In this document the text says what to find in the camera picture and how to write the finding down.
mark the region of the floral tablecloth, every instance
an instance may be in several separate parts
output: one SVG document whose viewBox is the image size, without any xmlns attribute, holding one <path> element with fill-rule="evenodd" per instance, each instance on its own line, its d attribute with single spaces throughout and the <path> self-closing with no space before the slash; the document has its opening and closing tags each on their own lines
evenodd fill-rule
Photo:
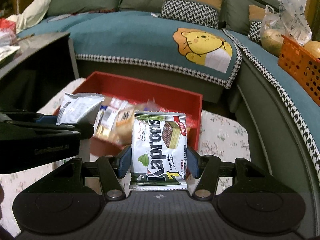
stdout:
<svg viewBox="0 0 320 240">
<path fill-rule="evenodd" d="M 53 114 L 62 103 L 64 91 L 72 93 L 84 81 L 84 78 L 79 78 L 71 82 L 40 109 L 38 113 Z M 250 160 L 247 131 L 234 120 L 202 110 L 198 152 L 200 155 L 210 154 L 218 156 L 224 162 L 234 162 L 236 158 Z M 96 157 L 91 155 L 90 161 L 95 160 Z M 0 224 L 13 236 L 20 233 L 20 229 L 12 213 L 13 200 L 18 193 L 51 172 L 53 168 L 53 163 L 51 163 L 26 171 L 0 175 L 0 183 L 5 195 L 4 201 L 1 204 L 3 217 L 0 220 Z M 125 178 L 120 180 L 127 194 L 130 191 L 130 178 L 131 176 L 128 172 Z M 199 179 L 194 179 L 192 176 L 188 177 L 187 184 L 190 193 L 193 192 L 198 181 Z M 219 178 L 219 181 L 217 194 L 220 194 L 225 188 L 232 185 L 232 178 Z"/>
</svg>

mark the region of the metal screw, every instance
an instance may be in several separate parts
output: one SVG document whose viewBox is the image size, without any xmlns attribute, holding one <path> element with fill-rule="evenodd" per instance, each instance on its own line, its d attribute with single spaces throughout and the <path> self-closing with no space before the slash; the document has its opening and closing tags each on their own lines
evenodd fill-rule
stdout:
<svg viewBox="0 0 320 240">
<path fill-rule="evenodd" d="M 206 189 L 199 189 L 195 192 L 195 195 L 197 197 L 200 197 L 200 198 L 207 198 L 211 195 L 210 191 L 209 190 L 206 190 Z"/>
<path fill-rule="evenodd" d="M 111 198 L 117 198 L 122 196 L 122 191 L 119 189 L 112 189 L 107 192 L 107 195 Z"/>
</svg>

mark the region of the black table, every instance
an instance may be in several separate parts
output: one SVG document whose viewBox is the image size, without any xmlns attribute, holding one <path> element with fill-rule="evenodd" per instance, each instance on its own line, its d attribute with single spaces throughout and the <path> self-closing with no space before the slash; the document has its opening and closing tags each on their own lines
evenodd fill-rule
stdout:
<svg viewBox="0 0 320 240">
<path fill-rule="evenodd" d="M 0 106 L 38 111 L 79 78 L 70 33 L 48 33 L 19 42 L 20 50 L 0 63 Z"/>
</svg>

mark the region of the black circular disc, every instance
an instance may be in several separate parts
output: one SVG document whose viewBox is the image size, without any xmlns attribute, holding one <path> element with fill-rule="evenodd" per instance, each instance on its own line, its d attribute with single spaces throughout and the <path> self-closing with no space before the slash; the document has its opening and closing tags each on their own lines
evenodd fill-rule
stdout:
<svg viewBox="0 0 320 240">
<path fill-rule="evenodd" d="M 227 222 L 245 232 L 284 233 L 297 227 L 304 217 L 305 203 L 297 193 L 237 193 L 228 189 L 218 198 L 219 211 Z"/>
<path fill-rule="evenodd" d="M 20 226 L 40 234 L 63 234 L 79 229 L 100 211 L 100 197 L 92 189 L 83 193 L 54 191 L 21 192 L 13 202 L 12 211 Z"/>
</svg>

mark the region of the teal blanket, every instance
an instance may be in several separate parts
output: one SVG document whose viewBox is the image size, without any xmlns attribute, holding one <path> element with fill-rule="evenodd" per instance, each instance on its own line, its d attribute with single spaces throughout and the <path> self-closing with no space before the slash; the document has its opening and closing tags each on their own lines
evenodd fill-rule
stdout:
<svg viewBox="0 0 320 240">
<path fill-rule="evenodd" d="M 77 59 L 161 68 L 230 88 L 242 56 L 221 30 L 126 11 L 43 21 L 20 36 L 68 31 Z"/>
<path fill-rule="evenodd" d="M 320 182 L 320 107 L 293 77 L 278 66 L 277 57 L 250 41 L 247 36 L 233 31 L 225 33 L 279 92 L 306 143 Z"/>
</svg>

